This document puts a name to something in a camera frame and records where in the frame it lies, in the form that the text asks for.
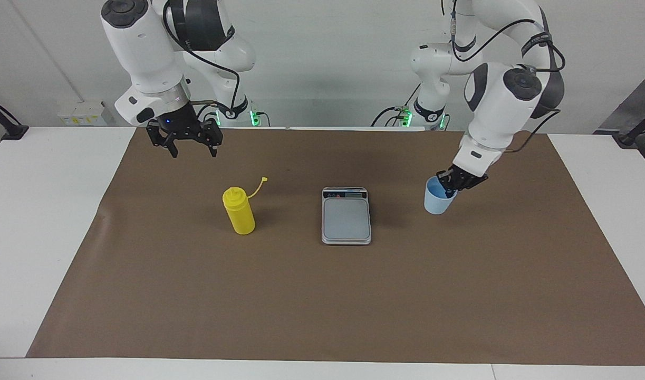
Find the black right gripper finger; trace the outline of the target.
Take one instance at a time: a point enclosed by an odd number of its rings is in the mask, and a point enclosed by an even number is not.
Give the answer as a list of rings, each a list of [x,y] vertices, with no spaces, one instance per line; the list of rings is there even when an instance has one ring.
[[[213,158],[218,155],[218,147],[223,144],[223,132],[216,119],[199,122],[199,131],[195,135],[196,142],[206,145]]]
[[[166,136],[163,136],[161,134],[160,123],[158,120],[149,120],[146,125],[146,131],[153,146],[163,147],[169,151],[173,158],[178,157],[179,152],[175,145],[177,137],[175,133],[168,133]]]

